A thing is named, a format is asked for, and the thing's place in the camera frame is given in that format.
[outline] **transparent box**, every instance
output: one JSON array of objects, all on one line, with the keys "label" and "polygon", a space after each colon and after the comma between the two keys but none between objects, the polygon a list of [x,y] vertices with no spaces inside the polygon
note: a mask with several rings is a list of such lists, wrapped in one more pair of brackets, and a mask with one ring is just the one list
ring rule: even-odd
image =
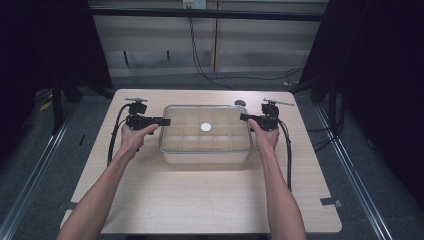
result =
[{"label": "transparent box", "polygon": [[241,106],[170,105],[159,139],[169,163],[243,163],[252,149],[252,136],[240,114]]}]

